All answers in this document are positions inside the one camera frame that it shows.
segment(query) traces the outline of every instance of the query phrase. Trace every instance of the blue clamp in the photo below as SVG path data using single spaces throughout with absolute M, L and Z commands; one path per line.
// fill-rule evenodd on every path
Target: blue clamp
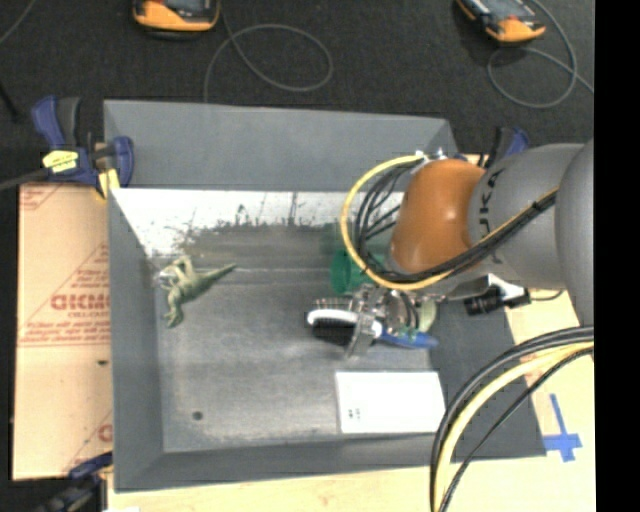
M 115 137 L 107 147 L 95 152 L 78 146 L 75 137 L 79 98 L 46 96 L 31 109 L 36 131 L 44 137 L 50 153 L 44 158 L 46 179 L 54 182 L 78 182 L 95 187 L 103 195 L 95 161 L 113 158 L 120 186 L 127 186 L 133 174 L 133 142 L 129 137 Z

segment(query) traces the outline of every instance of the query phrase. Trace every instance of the toy dinosaur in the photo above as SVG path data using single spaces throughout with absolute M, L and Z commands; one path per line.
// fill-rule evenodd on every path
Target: toy dinosaur
M 197 299 L 206 292 L 213 283 L 236 267 L 235 263 L 225 265 L 210 272 L 196 272 L 189 256 L 181 256 L 162 270 L 162 274 L 173 274 L 169 278 L 170 285 L 162 285 L 168 291 L 167 302 L 169 312 L 164 315 L 167 327 L 175 327 L 184 318 L 182 304 Z

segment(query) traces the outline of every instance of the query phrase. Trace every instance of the wire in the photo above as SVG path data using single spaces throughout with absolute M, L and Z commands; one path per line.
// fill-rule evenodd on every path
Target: wire
M 556 374 L 559 370 L 567 366 L 569 363 L 579 359 L 583 356 L 593 354 L 594 349 L 589 348 L 585 350 L 578 350 L 575 353 L 567 356 L 551 368 L 549 368 L 541 377 L 539 377 L 530 387 L 524 390 L 520 396 L 511 404 L 511 406 L 498 418 L 498 420 L 491 426 L 491 428 L 487 431 L 487 433 L 482 437 L 482 439 L 478 442 L 478 444 L 471 450 L 471 452 L 465 457 L 465 459 L 460 464 L 460 467 L 454 474 L 451 479 L 451 483 L 447 488 L 447 491 L 444 493 L 442 497 L 442 501 L 440 504 L 440 508 L 438 512 L 445 512 L 451 502 L 453 497 L 453 493 L 456 490 L 462 476 L 465 471 L 471 464 L 473 457 L 475 457 L 476 453 L 482 448 L 482 446 L 489 440 L 489 438 L 496 432 L 525 402 L 527 398 L 529 398 L 536 390 L 538 390 L 546 381 L 548 381 L 554 374 Z
M 27 14 L 29 14 L 29 12 L 31 11 L 31 9 L 33 8 L 33 6 L 37 1 L 38 0 L 31 0 L 25 7 L 24 11 L 22 11 L 22 14 L 13 23 L 13 25 L 11 25 L 11 27 L 9 27 L 9 29 L 2 36 L 0 36 L 0 45 L 2 45 L 9 38 L 9 36 L 13 34 L 13 32 L 20 26 L 20 24 L 27 17 Z
M 578 74 L 578 64 L 576 61 L 576 54 L 575 54 L 575 50 L 573 49 L 573 46 L 571 45 L 571 42 L 569 41 L 569 38 L 567 37 L 566 33 L 564 32 L 564 30 L 562 29 L 562 27 L 560 26 L 560 24 L 558 23 L 558 21 L 553 17 L 553 15 L 549 12 L 549 10 L 547 8 L 544 7 L 544 5 L 542 5 L 539 1 L 537 0 L 529 0 L 531 3 L 533 3 L 534 5 L 536 5 L 541 11 L 543 11 L 551 20 L 551 23 L 553 24 L 553 26 L 556 28 L 556 30 L 558 31 L 558 33 L 560 34 L 560 38 L 562 39 L 562 42 L 565 46 L 565 48 L 567 49 L 567 53 L 569 54 L 569 65 L 565 64 L 564 62 L 562 62 L 561 60 L 557 59 L 556 57 L 542 52 L 540 50 L 537 50 L 535 48 L 529 48 L 529 47 L 517 47 L 517 48 L 499 48 L 498 50 L 496 50 L 495 52 L 493 52 L 491 54 L 491 56 L 489 57 L 489 62 L 487 63 L 487 74 L 489 76 L 489 82 L 491 82 L 491 85 L 493 85 L 500 94 L 502 94 L 505 98 L 507 98 L 508 100 L 512 101 L 513 103 L 516 103 L 518 105 L 521 105 L 523 107 L 527 107 L 527 108 L 533 108 L 533 109 L 546 109 L 546 108 L 551 108 L 551 107 L 555 107 L 557 105 L 559 105 L 560 103 L 562 103 L 565 99 L 567 99 L 567 97 L 569 97 L 569 95 L 573 92 L 576 83 L 580 83 L 582 84 L 591 94 L 595 94 L 594 93 L 594 89 L 591 86 L 591 84 L 589 84 L 584 78 L 582 78 L 579 74 Z M 546 102 L 546 103 L 533 103 L 533 102 L 528 102 L 528 101 L 524 101 L 521 100 L 511 94 L 509 94 L 502 86 L 500 86 L 498 84 L 498 81 L 496 80 L 494 74 L 493 74 L 493 61 L 495 60 L 496 56 L 499 55 L 503 50 L 507 50 L 507 49 L 517 49 L 520 51 L 524 51 L 526 53 L 530 53 L 530 54 L 534 54 L 534 55 L 538 55 L 554 64 L 556 64 L 557 66 L 559 66 L 560 68 L 564 69 L 565 71 L 567 71 L 569 73 L 569 85 L 567 86 L 567 88 L 564 90 L 564 92 L 555 100 Z
M 353 259 L 358 267 L 371 278 L 372 281 L 377 283 L 380 286 L 403 290 L 403 291 L 411 291 L 411 290 L 419 290 L 422 288 L 426 288 L 432 284 L 445 279 L 451 275 L 458 274 L 476 263 L 480 262 L 483 258 L 489 254 L 489 252 L 498 245 L 504 243 L 511 236 L 513 236 L 517 231 L 522 229 L 527 223 L 537 217 L 540 213 L 544 212 L 550 206 L 555 204 L 555 196 L 558 190 L 558 187 L 555 187 L 549 190 L 547 193 L 543 194 L 536 201 L 534 201 L 529 207 L 523 209 L 520 213 L 507 220 L 505 223 L 500 225 L 495 230 L 491 231 L 488 235 L 478 241 L 475 245 L 473 245 L 470 249 L 465 251 L 464 253 L 436 266 L 431 269 L 425 270 L 424 272 L 420 272 L 418 274 L 412 274 L 407 276 L 402 276 L 401 279 L 394 281 L 394 273 L 386 273 L 385 275 L 381 275 L 381 273 L 377 273 L 373 270 L 370 261 L 366 261 L 367 254 L 365 254 L 364 258 L 361 254 L 361 245 L 362 239 L 359 239 L 359 233 L 356 232 L 355 239 L 358 240 L 358 247 L 354 245 L 349 235 L 349 212 L 351 209 L 351 203 L 355 198 L 356 194 L 362 189 L 362 187 L 373 177 L 382 174 L 394 167 L 405 165 L 409 163 L 415 163 L 418 161 L 425 161 L 426 157 L 422 153 L 417 153 L 416 155 L 408 155 L 403 157 L 394 158 L 387 162 L 383 162 L 373 169 L 370 169 L 363 176 L 360 177 L 353 185 L 351 190 L 347 193 L 346 199 L 344 201 L 341 215 L 340 215 L 340 233 L 343 239 L 343 243 L 349 256 Z M 356 226 L 358 226 L 360 222 L 360 212 L 358 214 L 358 218 L 356 219 Z
M 501 368 L 503 369 L 514 361 L 517 361 L 521 366 L 523 364 L 521 360 L 524 357 L 532 354 L 538 354 L 543 350 L 562 349 L 575 346 L 577 343 L 592 342 L 593 337 L 593 326 L 572 327 L 543 334 L 516 345 L 500 354 L 478 370 L 478 372 L 476 372 L 476 374 L 467 381 L 467 383 L 450 401 L 443 415 L 440 427 L 434 436 L 431 455 L 432 472 L 430 476 L 430 500 L 431 508 L 434 512 L 438 511 L 438 508 L 436 507 L 436 496 L 438 496 L 436 478 L 440 474 L 440 467 L 442 466 L 442 458 L 440 455 L 443 450 L 444 442 L 449 439 L 450 430 L 453 425 L 460 420 L 462 411 L 468 406 L 473 397 L 478 396 L 478 390 L 482 386 L 483 382 L 485 382 L 491 374 L 494 374 Z
M 222 23 L 227 31 L 227 34 L 229 36 L 228 39 L 226 39 L 219 47 L 218 49 L 215 51 L 215 53 L 213 54 L 213 57 L 211 58 L 211 61 L 209 62 L 209 65 L 207 66 L 207 71 L 205 73 L 205 77 L 204 77 L 204 84 L 203 84 L 203 99 L 204 102 L 207 103 L 209 101 L 209 80 L 210 80 L 210 75 L 211 75 L 211 71 L 213 69 L 213 66 L 215 65 L 215 63 L 217 62 L 220 54 L 222 53 L 222 51 L 229 45 L 232 44 L 234 49 L 236 50 L 236 52 L 238 53 L 238 55 L 240 56 L 240 58 L 242 59 L 242 61 L 245 63 L 245 65 L 251 70 L 251 72 L 253 72 L 256 76 L 258 76 L 261 80 L 265 81 L 266 83 L 278 88 L 278 89 L 282 89 L 284 91 L 288 91 L 288 92 L 311 92 L 311 91 L 315 91 L 316 89 L 319 89 L 320 87 L 324 86 L 333 76 L 333 58 L 331 57 L 331 53 L 329 52 L 328 48 L 316 37 L 312 36 L 311 34 L 309 34 L 308 32 L 305 32 L 304 30 L 301 30 L 299 28 L 296 27 L 291 27 L 289 25 L 283 25 L 283 24 L 279 24 L 279 23 L 263 23 L 263 24 L 259 24 L 259 25 L 253 25 L 251 27 L 247 27 L 244 28 L 242 30 L 239 30 L 237 32 L 233 32 L 230 27 L 229 27 L 229 23 L 227 22 L 226 16 L 224 14 L 224 10 L 221 12 L 221 17 L 222 17 Z M 270 78 L 269 76 L 267 76 L 265 73 L 263 73 L 255 64 L 253 64 L 251 62 L 251 60 L 246 56 L 246 54 L 244 53 L 244 51 L 242 50 L 242 48 L 240 47 L 240 45 L 238 44 L 237 39 L 243 35 L 246 34 L 250 34 L 250 33 L 254 33 L 260 30 L 279 30 L 279 31 L 285 31 L 285 32 L 291 32 L 293 34 L 297 34 L 300 35 L 306 39 L 308 39 L 309 41 L 311 41 L 313 44 L 315 44 L 320 51 L 324 54 L 325 59 L 327 61 L 327 73 L 325 74 L 324 78 L 322 78 L 320 81 L 310 84 L 310 85 L 306 85 L 306 86 L 294 86 L 294 85 L 288 85 L 282 82 L 279 82 L 277 80 L 274 80 L 272 78 Z
M 552 301 L 552 300 L 556 300 L 563 293 L 564 293 L 564 290 L 558 290 L 556 293 L 554 293 L 552 295 L 548 295 L 546 297 L 535 297 L 535 296 L 531 295 L 531 300 L 535 301 L 535 302 L 549 302 L 549 301 Z
M 435 468 L 436 476 L 435 476 L 435 496 L 434 496 L 434 511 L 439 512 L 442 498 L 447 489 L 447 484 L 445 482 L 445 477 L 442 476 L 441 467 L 444 464 L 448 464 L 451 460 L 451 456 L 453 455 L 456 443 L 460 438 L 462 432 L 468 425 L 469 421 L 478 410 L 499 390 L 513 382 L 514 380 L 524 376 L 525 374 L 538 370 L 541 368 L 545 368 L 551 364 L 558 364 L 567 356 L 570 356 L 577 351 L 588 349 L 593 347 L 593 343 L 580 343 L 576 346 L 571 347 L 562 347 L 550 349 L 550 351 L 546 352 L 535 359 L 531 359 L 525 361 L 524 363 L 519 364 L 518 366 L 506 371 L 501 374 L 496 379 L 492 380 L 487 384 L 484 388 L 478 392 L 476 396 L 474 396 L 465 406 L 465 408 L 461 411 L 458 418 L 451 425 L 449 433 L 445 442 L 442 445 L 442 449 L 438 454 L 438 461 Z

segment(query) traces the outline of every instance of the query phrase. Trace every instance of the white paper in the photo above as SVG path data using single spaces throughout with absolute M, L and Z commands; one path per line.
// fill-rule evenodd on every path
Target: white paper
M 445 412 L 437 372 L 336 372 L 344 434 L 435 432 Z

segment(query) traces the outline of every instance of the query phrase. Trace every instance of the cardboard sheet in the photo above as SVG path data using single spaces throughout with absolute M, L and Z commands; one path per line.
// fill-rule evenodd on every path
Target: cardboard sheet
M 111 449 L 106 201 L 20 189 L 13 478 L 57 477 Z

